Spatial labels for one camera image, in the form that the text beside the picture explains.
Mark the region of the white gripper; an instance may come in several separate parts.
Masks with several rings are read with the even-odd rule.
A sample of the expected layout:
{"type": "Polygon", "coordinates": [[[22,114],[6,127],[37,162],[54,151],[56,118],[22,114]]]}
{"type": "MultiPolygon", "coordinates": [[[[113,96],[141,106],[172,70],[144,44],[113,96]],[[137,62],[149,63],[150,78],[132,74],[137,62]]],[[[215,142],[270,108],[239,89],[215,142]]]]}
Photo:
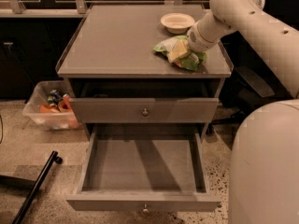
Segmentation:
{"type": "Polygon", "coordinates": [[[188,43],[186,40],[181,39],[169,39],[167,41],[167,46],[169,48],[167,58],[170,63],[186,56],[190,52],[189,46],[193,51],[204,52],[213,48],[217,44],[217,41],[209,42],[201,37],[196,25],[192,26],[188,30],[187,40],[188,43]]]}

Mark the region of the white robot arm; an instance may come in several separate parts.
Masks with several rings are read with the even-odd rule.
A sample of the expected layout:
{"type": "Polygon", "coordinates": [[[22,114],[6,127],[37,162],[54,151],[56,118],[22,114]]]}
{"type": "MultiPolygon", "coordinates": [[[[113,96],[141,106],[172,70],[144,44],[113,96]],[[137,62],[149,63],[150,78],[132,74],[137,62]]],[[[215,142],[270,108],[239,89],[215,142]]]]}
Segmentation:
{"type": "Polygon", "coordinates": [[[299,224],[299,31],[263,0],[209,0],[188,31],[194,51],[238,31],[292,96],[264,105],[238,128],[231,154],[228,224],[299,224]]]}

